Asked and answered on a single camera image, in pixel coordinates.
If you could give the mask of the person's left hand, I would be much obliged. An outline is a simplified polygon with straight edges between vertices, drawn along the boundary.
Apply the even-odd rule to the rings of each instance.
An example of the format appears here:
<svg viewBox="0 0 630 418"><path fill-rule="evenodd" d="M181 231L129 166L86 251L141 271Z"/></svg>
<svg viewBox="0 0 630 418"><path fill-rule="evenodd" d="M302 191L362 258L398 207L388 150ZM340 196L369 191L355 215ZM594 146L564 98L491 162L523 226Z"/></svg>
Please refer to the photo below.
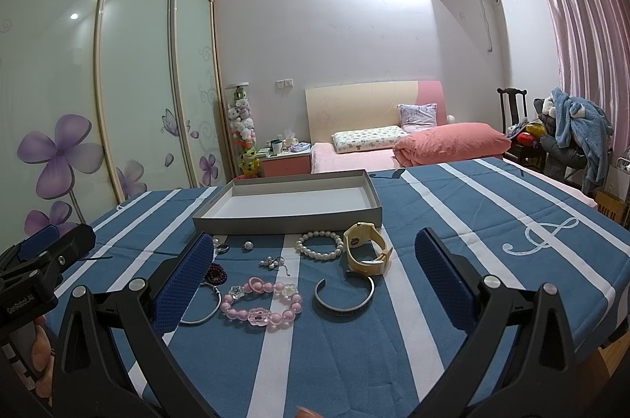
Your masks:
<svg viewBox="0 0 630 418"><path fill-rule="evenodd" d="M38 317L34 321L35 340L31 349L31 361L34 369L39 373L35 392L41 399L52 405L52 376L54 375L54 354L45 327L46 318Z"/></svg>

